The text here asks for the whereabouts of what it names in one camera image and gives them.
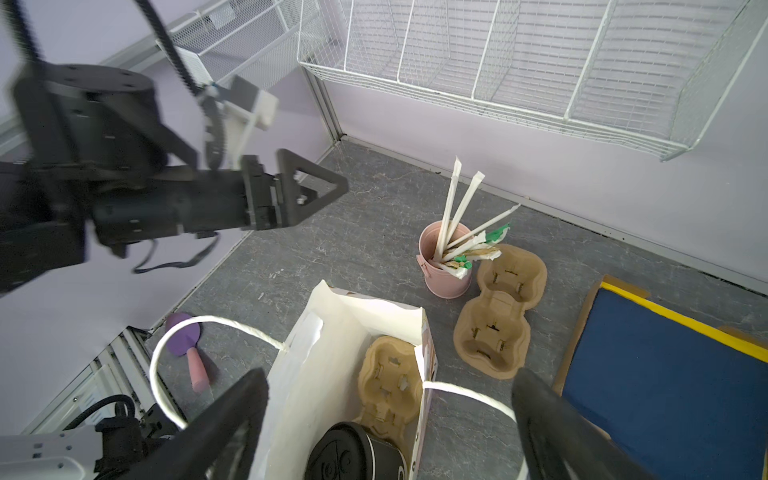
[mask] paper bag handle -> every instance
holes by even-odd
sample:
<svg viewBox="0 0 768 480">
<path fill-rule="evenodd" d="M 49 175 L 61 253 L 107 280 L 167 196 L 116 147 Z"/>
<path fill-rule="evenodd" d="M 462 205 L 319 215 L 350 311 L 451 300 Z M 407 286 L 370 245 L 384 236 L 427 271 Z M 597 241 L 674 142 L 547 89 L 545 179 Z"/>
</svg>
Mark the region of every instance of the paper bag handle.
<svg viewBox="0 0 768 480">
<path fill-rule="evenodd" d="M 514 410 L 510 409 L 505 404 L 499 402 L 497 399 L 494 399 L 487 395 L 483 395 L 482 393 L 476 392 L 475 390 L 470 390 L 463 386 L 453 385 L 452 383 L 433 382 L 430 380 L 425 380 L 424 382 L 422 382 L 422 387 L 424 389 L 442 390 L 443 392 L 455 393 L 457 395 L 463 395 L 465 397 L 469 397 L 470 399 L 475 399 L 479 402 L 483 402 L 487 406 L 491 406 L 497 409 L 498 411 L 504 413 L 507 417 L 512 419 L 513 422 L 515 423 L 518 422 L 518 419 L 515 416 Z M 528 464 L 525 462 L 525 457 L 523 457 L 523 464 L 520 465 L 518 480 L 525 480 L 527 478 L 528 478 Z"/>
<path fill-rule="evenodd" d="M 171 327 L 165 333 L 165 335 L 160 338 L 160 342 L 157 342 L 157 346 L 154 347 L 154 352 L 152 352 L 152 361 L 149 364 L 149 384 L 152 389 L 152 396 L 154 397 L 154 401 L 160 406 L 160 410 L 163 411 L 165 416 L 168 417 L 168 419 L 173 423 L 175 423 L 177 427 L 179 427 L 179 430 L 184 430 L 187 427 L 187 423 L 184 421 L 184 419 L 177 415 L 176 412 L 174 412 L 173 407 L 168 405 L 165 398 L 160 394 L 160 380 L 157 377 L 157 364 L 160 362 L 160 353 L 163 351 L 165 344 L 168 343 L 168 340 L 170 340 L 174 333 L 183 329 L 187 325 L 205 322 L 220 323 L 222 325 L 231 326 L 269 343 L 271 346 L 280 351 L 288 350 L 288 346 L 285 343 L 278 342 L 261 330 L 253 328 L 252 326 L 243 325 L 242 323 L 235 322 L 234 320 L 221 318 L 220 316 L 194 316 L 190 319 L 182 320 L 181 322 Z"/>
</svg>

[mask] paper-wrapped straw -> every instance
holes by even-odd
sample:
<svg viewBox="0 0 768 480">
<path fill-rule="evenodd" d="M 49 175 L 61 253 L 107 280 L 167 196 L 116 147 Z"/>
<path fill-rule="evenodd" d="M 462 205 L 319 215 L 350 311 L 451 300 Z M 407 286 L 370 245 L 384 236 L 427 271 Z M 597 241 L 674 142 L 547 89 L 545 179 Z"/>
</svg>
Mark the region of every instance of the paper-wrapped straw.
<svg viewBox="0 0 768 480">
<path fill-rule="evenodd" d="M 442 247 L 443 250 L 445 250 L 446 244 L 451 240 L 451 237 L 453 237 L 453 233 L 456 231 L 458 223 L 462 221 L 464 210 L 467 210 L 467 205 L 469 205 L 469 201 L 472 199 L 472 196 L 475 195 L 475 190 L 478 189 L 478 186 L 482 182 L 483 178 L 485 178 L 485 175 L 482 172 L 478 172 L 474 177 L 472 177 L 472 181 L 469 183 L 469 188 L 464 194 L 462 202 L 458 205 L 456 213 L 453 216 L 453 220 L 451 220 L 451 225 L 448 227 L 448 232 L 445 234 L 445 243 Z"/>
<path fill-rule="evenodd" d="M 451 275 L 455 276 L 459 280 L 467 276 L 469 274 L 470 269 L 469 268 L 454 268 L 452 266 L 445 265 L 444 263 L 437 263 L 434 260 L 427 260 L 430 265 L 432 265 L 435 268 L 439 268 L 441 270 L 445 270 L 446 272 L 450 273 Z"/>
<path fill-rule="evenodd" d="M 477 227 L 473 231 L 467 233 L 466 235 L 462 235 L 460 238 L 458 238 L 456 240 L 453 240 L 451 243 L 448 244 L 446 249 L 451 248 L 451 247 L 455 247 L 456 245 L 459 245 L 461 242 L 463 242 L 464 240 L 467 240 L 469 237 L 471 237 L 472 235 L 476 234 L 477 232 L 482 232 L 486 228 L 490 227 L 494 223 L 498 222 L 502 218 L 506 217 L 507 215 L 509 215 L 512 212 L 514 212 L 515 210 L 517 210 L 519 207 L 520 207 L 520 204 L 517 204 L 514 207 L 510 208 L 509 210 L 505 211 L 504 213 L 496 215 L 492 219 L 490 219 L 487 222 L 485 222 L 484 224 L 482 224 L 480 227 Z"/>
<path fill-rule="evenodd" d="M 454 257 L 458 257 L 459 255 L 469 250 L 474 245 L 477 245 L 478 243 L 485 243 L 485 232 L 480 232 L 480 234 L 477 237 L 467 240 L 463 245 L 461 245 L 460 247 L 457 247 L 451 253 L 446 254 L 442 258 L 442 261 L 447 262 L 448 260 Z"/>
<path fill-rule="evenodd" d="M 448 196 L 445 198 L 445 209 L 442 212 L 442 223 L 440 224 L 440 233 L 437 237 L 437 246 L 435 247 L 435 254 L 432 258 L 439 262 L 442 258 L 442 251 L 445 249 L 445 244 L 448 243 L 446 234 L 448 232 L 448 220 L 451 218 L 451 209 L 453 208 L 453 197 L 456 195 L 456 185 L 458 185 L 458 176 L 462 172 L 462 162 L 456 157 L 456 161 L 453 163 L 453 175 L 451 176 L 451 186 L 448 188 Z"/>
</svg>

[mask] metal wire rack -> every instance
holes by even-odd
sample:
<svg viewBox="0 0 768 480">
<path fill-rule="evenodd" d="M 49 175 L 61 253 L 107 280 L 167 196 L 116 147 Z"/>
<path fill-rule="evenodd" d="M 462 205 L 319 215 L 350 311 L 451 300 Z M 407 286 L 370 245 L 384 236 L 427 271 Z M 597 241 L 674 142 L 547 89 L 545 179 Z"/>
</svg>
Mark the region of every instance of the metal wire rack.
<svg viewBox="0 0 768 480">
<path fill-rule="evenodd" d="M 766 0 L 301 0 L 318 77 L 669 160 L 694 148 Z"/>
<path fill-rule="evenodd" d="M 222 0 L 170 32 L 199 84 L 235 75 L 268 89 L 296 66 L 300 0 Z"/>
</svg>

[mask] gray floor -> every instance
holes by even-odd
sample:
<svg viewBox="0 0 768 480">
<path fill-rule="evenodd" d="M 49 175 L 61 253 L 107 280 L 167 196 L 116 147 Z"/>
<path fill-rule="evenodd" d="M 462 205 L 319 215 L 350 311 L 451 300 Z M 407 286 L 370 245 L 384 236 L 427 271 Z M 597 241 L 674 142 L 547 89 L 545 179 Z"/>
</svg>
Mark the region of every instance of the gray floor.
<svg viewBox="0 0 768 480">
<path fill-rule="evenodd" d="M 180 308 L 257 326 L 285 339 L 312 288 L 334 286 L 426 309 L 439 360 L 437 380 L 509 402 L 511 381 L 487 377 L 460 360 L 453 327 L 462 306 L 479 295 L 477 284 L 456 300 L 425 287 L 415 262 L 422 229 L 439 220 L 449 180 L 342 143 L 323 166 L 349 178 L 350 192 L 296 228 L 256 232 Z M 460 185 L 461 199 L 465 185 Z M 470 227 L 512 205 L 478 192 L 465 214 Z M 730 324 L 768 339 L 768 299 L 553 217 L 521 207 L 506 243 L 536 253 L 548 268 L 541 303 L 525 316 L 531 324 L 526 366 L 551 382 L 589 288 L 603 274 L 649 290 L 651 299 L 713 326 Z M 147 344 L 157 343 L 153 336 Z M 192 392 L 184 358 L 162 355 L 160 373 L 188 418 L 255 366 L 271 366 L 274 350 L 240 332 L 206 324 L 198 348 L 213 384 Z M 514 478 L 522 453 L 515 425 L 500 412 L 463 397 L 437 392 L 429 413 L 419 478 Z"/>
</svg>

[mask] yellow border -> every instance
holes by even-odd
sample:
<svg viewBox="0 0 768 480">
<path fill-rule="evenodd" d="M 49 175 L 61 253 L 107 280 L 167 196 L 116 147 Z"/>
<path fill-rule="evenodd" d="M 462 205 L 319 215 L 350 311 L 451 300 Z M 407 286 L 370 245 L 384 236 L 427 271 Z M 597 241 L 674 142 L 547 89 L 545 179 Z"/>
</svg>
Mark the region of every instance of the yellow border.
<svg viewBox="0 0 768 480">
<path fill-rule="evenodd" d="M 768 349 L 764 349 L 763 347 L 755 345 L 754 343 L 747 342 L 746 340 L 738 339 L 735 336 L 728 335 L 725 332 L 721 332 L 712 326 L 698 322 L 688 316 L 680 315 L 677 312 L 669 310 L 668 308 L 664 308 L 661 305 L 657 305 L 656 303 L 653 303 L 650 300 L 646 300 L 645 298 L 641 298 L 633 293 L 622 290 L 621 288 L 611 285 L 610 283 L 602 282 L 600 284 L 600 288 L 610 290 L 617 295 L 621 295 L 628 300 L 632 300 L 637 305 L 644 306 L 651 312 L 665 316 L 670 320 L 678 322 L 680 325 L 687 326 L 688 328 L 695 330 L 702 335 L 708 336 L 711 339 L 716 340 L 724 345 L 728 345 L 732 349 L 738 350 L 741 353 L 746 353 L 749 356 L 768 363 Z"/>
</svg>

